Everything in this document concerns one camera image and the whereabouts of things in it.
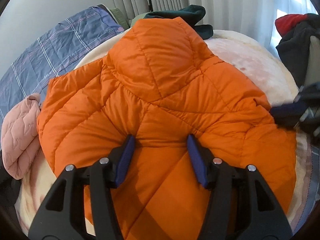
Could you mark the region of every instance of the pink quilted garment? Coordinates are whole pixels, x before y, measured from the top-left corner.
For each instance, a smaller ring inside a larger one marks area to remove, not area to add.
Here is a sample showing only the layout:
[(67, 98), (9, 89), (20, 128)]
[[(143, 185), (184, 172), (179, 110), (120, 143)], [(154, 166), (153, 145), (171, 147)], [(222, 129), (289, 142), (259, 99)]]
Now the pink quilted garment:
[(7, 172), (22, 179), (41, 150), (36, 119), (40, 114), (40, 94), (18, 103), (5, 116), (1, 129), (2, 159)]

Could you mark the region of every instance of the orange jacket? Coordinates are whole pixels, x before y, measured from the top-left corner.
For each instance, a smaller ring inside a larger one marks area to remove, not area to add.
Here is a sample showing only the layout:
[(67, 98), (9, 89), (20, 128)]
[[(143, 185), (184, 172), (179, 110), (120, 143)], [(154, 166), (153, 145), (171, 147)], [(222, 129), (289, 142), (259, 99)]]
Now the orange jacket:
[(265, 94), (181, 18), (142, 19), (108, 55), (50, 81), (38, 130), (56, 176), (134, 135), (126, 180), (112, 191), (124, 238), (194, 240), (209, 192), (187, 154), (190, 133), (232, 166), (256, 165), (287, 212), (295, 133), (278, 129), (269, 109)]

